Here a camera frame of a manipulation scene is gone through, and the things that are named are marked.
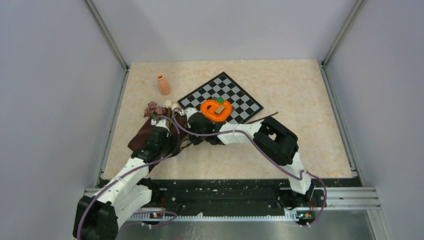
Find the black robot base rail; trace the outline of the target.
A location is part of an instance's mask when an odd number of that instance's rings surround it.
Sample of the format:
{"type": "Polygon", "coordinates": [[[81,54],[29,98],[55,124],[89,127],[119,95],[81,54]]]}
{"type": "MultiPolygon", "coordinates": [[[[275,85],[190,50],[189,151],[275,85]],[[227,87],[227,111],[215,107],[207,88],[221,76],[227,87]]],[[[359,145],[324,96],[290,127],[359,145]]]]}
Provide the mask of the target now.
{"type": "Polygon", "coordinates": [[[170,211],[179,217],[261,217],[283,216],[296,207],[318,210],[324,202],[322,184],[313,179],[311,196],[290,190],[286,179],[159,180],[143,178],[138,186],[152,191],[142,208],[170,211]]]}

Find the maroon wrapping paper sheet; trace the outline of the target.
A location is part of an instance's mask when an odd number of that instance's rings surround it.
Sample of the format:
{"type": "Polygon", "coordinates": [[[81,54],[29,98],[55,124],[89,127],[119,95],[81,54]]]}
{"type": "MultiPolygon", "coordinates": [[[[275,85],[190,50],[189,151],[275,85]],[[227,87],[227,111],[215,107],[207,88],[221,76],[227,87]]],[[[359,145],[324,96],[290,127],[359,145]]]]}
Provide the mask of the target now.
{"type": "MultiPolygon", "coordinates": [[[[177,114],[175,117],[177,122],[182,127],[185,128],[187,126],[187,119],[185,116],[180,116],[179,114],[177,114]]],[[[129,141],[127,147],[130,150],[136,151],[145,146],[145,142],[149,139],[151,130],[153,129],[153,126],[151,125],[151,120],[152,118],[149,117],[146,123],[137,132],[137,134],[129,141]]],[[[175,141],[177,141],[178,139],[182,140],[187,135],[187,133],[185,133],[184,131],[180,131],[180,135],[178,135],[177,128],[173,124],[170,126],[170,133],[175,141]]]]}

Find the brown ribbon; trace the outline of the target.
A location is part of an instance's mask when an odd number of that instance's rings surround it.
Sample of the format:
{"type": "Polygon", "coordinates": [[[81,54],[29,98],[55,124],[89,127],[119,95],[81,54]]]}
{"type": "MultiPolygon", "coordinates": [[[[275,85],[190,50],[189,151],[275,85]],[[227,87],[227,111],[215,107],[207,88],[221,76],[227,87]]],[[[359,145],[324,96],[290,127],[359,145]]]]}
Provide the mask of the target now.
{"type": "MultiPolygon", "coordinates": [[[[269,114],[269,115],[266,115],[266,116],[264,116],[264,117],[261,117],[261,118],[258,118],[258,119],[254,119],[254,120],[250,120],[250,121],[248,121],[248,122],[246,122],[246,124],[253,124],[253,123],[255,123],[255,122],[260,122],[260,121],[262,121],[263,119],[265,119],[265,118],[267,118],[267,117],[272,117],[272,116],[274,116],[274,115],[277,115],[279,112],[278,111],[276,111],[276,112],[274,112],[274,113],[272,113],[272,114],[269,114]]],[[[180,150],[182,151],[183,149],[185,149],[185,148],[187,148],[188,146],[190,146],[192,144],[192,141],[190,140],[190,135],[187,135],[187,136],[185,136],[181,141],[180,141],[180,143],[179,143],[179,148],[180,148],[180,150]]]]}

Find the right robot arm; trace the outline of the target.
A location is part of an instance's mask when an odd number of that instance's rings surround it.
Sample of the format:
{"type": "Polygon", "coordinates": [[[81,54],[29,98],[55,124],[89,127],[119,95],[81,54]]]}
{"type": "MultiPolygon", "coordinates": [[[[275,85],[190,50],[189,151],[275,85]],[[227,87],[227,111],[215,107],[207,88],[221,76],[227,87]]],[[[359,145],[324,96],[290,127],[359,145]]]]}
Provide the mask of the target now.
{"type": "Polygon", "coordinates": [[[198,145],[253,144],[289,180],[293,200],[307,206],[314,198],[314,186],[300,160],[298,137],[272,116],[250,124],[214,123],[193,107],[186,109],[189,140],[198,145]]]}

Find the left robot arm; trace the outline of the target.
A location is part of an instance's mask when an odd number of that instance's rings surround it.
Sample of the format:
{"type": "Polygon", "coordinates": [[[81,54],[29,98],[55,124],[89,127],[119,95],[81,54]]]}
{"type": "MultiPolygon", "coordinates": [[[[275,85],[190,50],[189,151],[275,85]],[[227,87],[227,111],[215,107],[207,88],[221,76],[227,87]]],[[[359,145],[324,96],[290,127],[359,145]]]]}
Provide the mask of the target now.
{"type": "Polygon", "coordinates": [[[120,172],[93,196],[77,204],[72,235],[78,240],[114,240],[121,226],[140,207],[154,207],[160,193],[139,184],[149,167],[170,158],[177,143],[165,121],[154,126],[145,146],[133,153],[120,172]]]}

